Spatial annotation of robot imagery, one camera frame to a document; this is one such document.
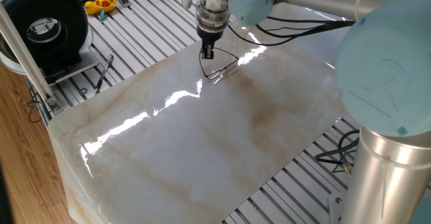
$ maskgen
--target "black cable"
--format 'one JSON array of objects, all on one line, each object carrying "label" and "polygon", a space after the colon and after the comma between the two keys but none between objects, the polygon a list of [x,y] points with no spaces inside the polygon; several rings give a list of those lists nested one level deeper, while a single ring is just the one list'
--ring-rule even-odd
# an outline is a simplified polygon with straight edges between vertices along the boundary
[{"label": "black cable", "polygon": [[278,30],[283,30],[283,29],[288,29],[288,30],[311,30],[311,29],[315,29],[316,27],[317,26],[311,27],[311,28],[291,28],[291,27],[284,26],[282,28],[266,29],[266,31],[267,32],[272,32],[272,31],[278,31]]},{"label": "black cable", "polygon": [[276,18],[272,16],[268,16],[267,19],[275,20],[278,22],[290,22],[290,23],[333,23],[336,21],[333,20],[288,20],[288,19],[282,19],[282,18]]},{"label": "black cable", "polygon": [[351,130],[350,132],[344,134],[338,141],[338,149],[341,149],[341,146],[343,145],[344,139],[346,139],[348,136],[352,135],[352,134],[358,134],[359,130]]},{"label": "black cable", "polygon": [[[325,153],[320,153],[320,154],[318,154],[318,155],[315,155],[315,157],[314,157],[314,158],[316,159],[316,161],[319,161],[319,162],[337,164],[337,167],[338,167],[339,165],[343,165],[343,164],[344,164],[344,163],[342,162],[343,158],[344,158],[347,154],[349,154],[349,153],[352,153],[352,152],[356,151],[356,150],[353,150],[353,151],[348,151],[348,150],[352,149],[353,147],[355,147],[355,146],[356,146],[356,145],[358,145],[358,143],[359,143],[359,137],[358,137],[355,141],[353,141],[353,142],[352,142],[352,143],[350,143],[349,145],[347,145],[347,146],[345,146],[345,147],[342,147],[343,142],[344,142],[344,139],[346,139],[348,136],[350,136],[350,135],[352,135],[352,134],[357,134],[357,133],[359,133],[359,130],[352,130],[352,131],[350,131],[350,132],[348,132],[348,133],[344,134],[344,135],[340,138],[340,140],[338,141],[338,146],[337,146],[337,149],[336,149],[336,150],[328,151],[328,152],[325,152]],[[328,159],[323,159],[323,158],[322,158],[322,157],[327,157],[327,156],[335,155],[335,154],[340,154],[340,155],[341,155],[341,156],[340,156],[340,160],[339,160],[339,161],[328,160]]]},{"label": "black cable", "polygon": [[287,43],[287,42],[289,42],[289,41],[291,41],[291,40],[293,40],[293,39],[295,39],[295,38],[289,38],[289,39],[287,39],[287,40],[284,40],[284,41],[282,41],[282,42],[278,42],[278,43],[274,43],[274,44],[265,44],[265,43],[258,43],[258,42],[253,42],[253,41],[250,41],[250,40],[247,40],[246,38],[243,38],[242,36],[240,36],[237,32],[235,32],[234,31],[234,29],[230,26],[230,25],[228,25],[228,27],[229,27],[229,29],[237,36],[237,37],[239,37],[241,40],[243,40],[243,41],[245,41],[245,42],[248,42],[248,43],[251,43],[251,44],[254,44],[254,45],[258,45],[258,46],[279,46],[279,45],[281,45],[281,44],[284,44],[284,43]]},{"label": "black cable", "polygon": [[330,155],[343,153],[344,151],[347,151],[347,150],[351,149],[352,147],[355,147],[356,145],[358,145],[358,143],[359,143],[359,139],[356,139],[355,141],[353,141],[352,143],[350,143],[349,145],[347,145],[345,147],[342,147],[342,148],[339,148],[339,149],[336,149],[336,150],[332,150],[332,151],[328,151],[328,152],[325,152],[325,153],[320,153],[318,155],[315,155],[314,158],[317,161],[319,161],[319,159],[321,157],[327,157],[327,156],[330,156]]},{"label": "black cable", "polygon": [[279,34],[274,34],[274,33],[268,32],[268,30],[263,29],[259,24],[256,25],[256,27],[261,32],[265,33],[266,35],[273,36],[275,38],[292,38],[292,37],[297,38],[300,36],[308,36],[308,35],[316,34],[316,33],[320,33],[320,32],[327,32],[329,30],[340,29],[340,28],[352,26],[353,24],[354,24],[354,22],[336,22],[336,23],[332,23],[332,24],[323,24],[323,25],[317,26],[311,30],[308,30],[306,32],[299,33],[299,34],[290,34],[290,35],[279,35]]},{"label": "black cable", "polygon": [[301,36],[309,36],[309,35],[317,34],[317,33],[320,33],[320,32],[326,32],[326,31],[329,31],[329,30],[335,30],[335,29],[343,28],[343,27],[351,26],[353,23],[354,22],[338,22],[336,24],[323,24],[323,25],[315,27],[314,29],[307,30],[307,31],[305,31],[303,33],[292,34],[292,35],[277,35],[277,34],[268,32],[267,30],[263,29],[259,25],[256,25],[256,27],[260,31],[262,31],[263,33],[265,33],[267,35],[270,35],[270,36],[273,36],[273,37],[276,37],[276,38],[287,38],[287,40],[284,40],[284,41],[281,41],[281,42],[277,42],[277,43],[273,43],[273,44],[258,43],[258,42],[250,41],[250,40],[248,40],[248,39],[243,38],[242,36],[240,36],[237,32],[235,32],[235,30],[230,25],[228,25],[228,27],[229,27],[229,29],[237,37],[239,37],[241,40],[244,40],[245,42],[248,42],[248,43],[251,43],[251,44],[254,44],[254,45],[258,45],[258,46],[279,46],[279,45],[287,43],[287,42],[289,42],[289,41],[291,41],[291,40],[293,40],[295,38],[301,37]]},{"label": "black cable", "polygon": [[29,109],[30,109],[30,112],[28,113],[28,122],[37,123],[37,122],[40,122],[42,120],[42,117],[40,117],[39,120],[32,120],[32,115],[33,115],[33,111],[36,107],[36,104],[40,104],[40,101],[36,100],[36,97],[38,96],[38,94],[33,92],[32,87],[33,87],[33,85],[30,86],[30,95],[33,95],[33,96],[32,96],[31,101],[27,103],[27,107],[29,107]]}]

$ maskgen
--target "eyeglass frame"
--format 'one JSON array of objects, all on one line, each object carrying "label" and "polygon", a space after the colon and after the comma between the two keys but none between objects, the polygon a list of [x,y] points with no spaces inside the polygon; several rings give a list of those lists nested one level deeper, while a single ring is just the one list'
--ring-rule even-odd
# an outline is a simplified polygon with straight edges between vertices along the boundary
[{"label": "eyeglass frame", "polygon": [[203,66],[202,66],[201,56],[202,56],[203,51],[202,51],[202,49],[201,49],[201,51],[199,52],[199,64],[201,65],[201,69],[202,69],[203,76],[205,76],[207,79],[215,79],[215,78],[216,78],[220,73],[222,73],[222,72],[223,72],[223,70],[230,71],[230,70],[234,69],[235,67],[232,67],[231,69],[228,69],[228,67],[229,67],[229,66],[231,66],[231,65],[233,65],[234,63],[237,63],[237,62],[240,60],[240,58],[239,58],[238,56],[235,56],[235,55],[233,55],[232,53],[230,53],[230,52],[228,52],[228,51],[226,51],[226,50],[223,50],[223,49],[221,49],[221,48],[214,48],[214,49],[217,49],[217,50],[220,50],[220,51],[222,51],[222,52],[225,52],[225,53],[227,53],[227,54],[229,54],[229,55],[233,56],[236,60],[235,60],[235,61],[233,61],[232,63],[230,63],[230,64],[226,65],[225,67],[222,67],[221,69],[218,69],[218,70],[216,70],[216,71],[214,71],[214,72],[210,73],[209,75],[207,75],[207,74],[205,73],[205,71],[203,70]]}]

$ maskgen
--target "black wire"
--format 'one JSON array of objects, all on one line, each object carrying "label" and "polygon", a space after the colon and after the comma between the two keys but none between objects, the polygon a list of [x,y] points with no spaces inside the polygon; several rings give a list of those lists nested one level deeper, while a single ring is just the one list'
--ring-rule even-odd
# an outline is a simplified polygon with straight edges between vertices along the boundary
[{"label": "black wire", "polygon": [[267,44],[267,43],[258,43],[258,42],[253,42],[250,41],[246,38],[243,38],[242,36],[240,36],[237,32],[235,32],[235,30],[228,25],[229,29],[237,36],[239,37],[241,40],[244,40],[245,42],[254,44],[254,45],[258,45],[258,46],[279,46],[281,44],[287,43],[295,38],[301,37],[301,36],[308,36],[308,35],[312,35],[312,34],[316,34],[316,33],[320,33],[320,32],[326,32],[329,30],[334,30],[334,29],[339,29],[339,28],[344,28],[347,26],[351,26],[353,25],[354,22],[337,22],[336,24],[332,23],[332,24],[323,24],[320,26],[315,27],[314,29],[311,30],[307,30],[306,32],[303,33],[299,33],[299,34],[291,34],[291,35],[278,35],[278,34],[274,34],[271,32],[268,32],[267,30],[263,29],[260,25],[256,25],[256,27],[262,31],[263,33],[276,37],[276,38],[287,38],[287,40],[281,41],[281,42],[277,42],[277,43],[273,43],[273,44]]},{"label": "black wire", "polygon": [[278,31],[278,30],[283,30],[283,29],[289,29],[289,30],[311,30],[311,29],[315,29],[317,26],[315,27],[311,27],[311,28],[291,28],[291,27],[287,27],[284,26],[282,28],[277,28],[277,29],[266,29],[267,32],[272,32],[272,31]]},{"label": "black wire", "polygon": [[276,18],[272,16],[268,16],[267,19],[275,20],[278,22],[290,22],[290,23],[333,23],[336,21],[333,20],[288,20],[288,19],[282,19],[282,18]]},{"label": "black wire", "polygon": [[38,94],[34,93],[34,91],[32,90],[32,87],[34,87],[34,86],[33,85],[30,86],[30,95],[33,94],[33,96],[32,96],[31,101],[27,103],[27,107],[30,108],[30,112],[28,113],[28,122],[37,123],[37,122],[40,122],[42,120],[42,117],[40,117],[39,120],[32,120],[32,115],[33,115],[33,111],[36,107],[36,104],[40,104],[40,101],[36,100],[36,97],[38,96]]},{"label": "black wire", "polygon": [[299,34],[290,34],[290,35],[279,35],[279,34],[274,34],[271,32],[268,32],[267,30],[263,29],[260,25],[256,25],[257,29],[259,29],[261,32],[265,33],[266,35],[269,36],[273,36],[275,38],[292,38],[292,37],[300,37],[300,36],[308,36],[311,34],[316,34],[316,33],[320,33],[320,32],[326,32],[329,30],[335,30],[335,29],[340,29],[340,28],[344,28],[344,27],[348,27],[348,26],[352,26],[354,24],[354,22],[335,22],[332,24],[323,24],[320,26],[317,26],[311,30],[308,30],[306,32],[303,33],[299,33]]},{"label": "black wire", "polygon": [[253,42],[253,41],[250,41],[250,40],[247,40],[246,38],[243,38],[242,36],[240,36],[237,32],[235,32],[234,31],[234,29],[230,26],[230,25],[228,25],[228,27],[229,27],[229,29],[237,36],[237,37],[239,37],[241,40],[243,40],[243,41],[245,41],[245,42],[248,42],[248,43],[251,43],[251,44],[254,44],[254,45],[258,45],[258,46],[279,46],[279,45],[281,45],[281,44],[284,44],[284,43],[287,43],[287,42],[289,42],[289,41],[291,41],[291,40],[293,40],[293,39],[295,39],[295,38],[289,38],[289,39],[287,39],[287,40],[284,40],[284,41],[282,41],[282,42],[278,42],[278,43],[274,43],[274,44],[265,44],[265,43],[258,43],[258,42]]},{"label": "black wire", "polygon": [[343,145],[344,139],[346,139],[348,136],[352,135],[352,134],[358,134],[359,130],[351,130],[350,132],[344,134],[338,141],[338,149],[341,149],[341,146]]},{"label": "black wire", "polygon": [[[352,149],[353,147],[355,147],[355,146],[356,146],[356,145],[358,145],[358,143],[359,143],[359,137],[358,137],[355,141],[353,141],[353,142],[352,142],[352,143],[350,143],[349,145],[347,145],[347,146],[345,146],[345,147],[342,147],[343,142],[344,142],[344,139],[346,139],[348,136],[350,136],[350,135],[352,135],[352,134],[358,134],[358,133],[359,133],[359,130],[352,130],[352,131],[350,131],[350,132],[348,132],[348,133],[344,134],[344,135],[340,138],[340,140],[339,140],[339,142],[338,142],[338,146],[337,146],[337,149],[336,149],[336,150],[328,151],[328,152],[325,152],[325,153],[320,153],[320,154],[318,154],[318,155],[315,155],[315,157],[314,157],[314,158],[316,159],[316,161],[319,161],[319,162],[337,164],[337,166],[335,166],[335,168],[334,168],[334,170],[333,170],[333,173],[336,173],[336,172],[335,172],[335,170],[336,170],[340,165],[343,165],[343,164],[344,164],[344,163],[342,162],[343,158],[344,158],[344,157],[346,157],[346,155],[347,155],[347,154],[349,154],[349,153],[353,153],[354,151],[356,151],[356,150],[352,150],[352,151],[348,151],[348,150]],[[334,161],[334,160],[329,160],[329,159],[323,159],[323,158],[322,158],[322,157],[327,157],[327,156],[335,155],[335,154],[340,154],[340,159],[339,159],[339,161]]]},{"label": "black wire", "polygon": [[343,153],[344,151],[347,151],[347,150],[351,149],[352,147],[355,147],[358,143],[359,143],[359,139],[356,139],[355,141],[353,141],[352,143],[350,143],[349,145],[347,145],[345,147],[342,147],[342,148],[339,148],[339,149],[336,149],[336,150],[332,150],[332,151],[328,151],[328,152],[325,152],[325,153],[320,153],[318,155],[315,155],[314,158],[317,161],[320,161],[322,157],[327,157],[327,156],[330,156],[330,155]]}]

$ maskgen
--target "eyeglasses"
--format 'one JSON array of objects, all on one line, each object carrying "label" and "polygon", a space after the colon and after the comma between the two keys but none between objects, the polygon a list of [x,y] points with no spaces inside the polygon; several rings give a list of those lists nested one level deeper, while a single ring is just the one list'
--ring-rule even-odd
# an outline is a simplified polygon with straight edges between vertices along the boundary
[{"label": "eyeglasses", "polygon": [[202,58],[202,53],[203,53],[203,51],[201,50],[201,52],[199,53],[199,64],[201,65],[203,75],[204,75],[206,78],[208,78],[208,79],[214,79],[214,78],[216,78],[218,75],[220,75],[220,73],[222,73],[222,72],[223,72],[223,70],[230,71],[230,70],[232,70],[232,69],[237,68],[237,66],[238,66],[238,65],[237,65],[236,63],[237,63],[237,62],[238,62],[238,60],[240,59],[239,57],[237,57],[237,56],[233,55],[232,53],[230,53],[230,52],[228,52],[228,51],[226,51],[226,50],[223,50],[223,49],[220,49],[220,48],[214,48],[214,49],[216,49],[216,50],[220,50],[220,51],[222,51],[222,52],[225,52],[225,53],[227,53],[227,54],[229,54],[229,55],[233,56],[233,57],[235,58],[235,61],[233,61],[232,63],[228,64],[227,66],[225,66],[225,67],[223,67],[223,68],[221,68],[221,69],[219,69],[219,70],[217,70],[217,71],[214,71],[214,72],[210,73],[209,75],[207,75],[207,74],[205,73],[205,71],[203,70],[203,66],[202,66],[202,60],[201,60],[201,58]]}]

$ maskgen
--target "marble slab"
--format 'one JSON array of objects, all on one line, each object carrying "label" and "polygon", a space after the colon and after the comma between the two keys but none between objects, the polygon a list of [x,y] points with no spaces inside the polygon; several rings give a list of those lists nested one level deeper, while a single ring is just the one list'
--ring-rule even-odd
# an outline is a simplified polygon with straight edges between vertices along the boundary
[{"label": "marble slab", "polygon": [[[327,16],[291,5],[274,15]],[[249,40],[276,41],[232,26]],[[220,223],[345,114],[333,69],[344,33],[266,47],[226,30],[216,46],[240,58],[233,70],[205,78],[197,42],[54,117],[48,131],[71,216]],[[203,68],[233,59],[216,52]]]}]

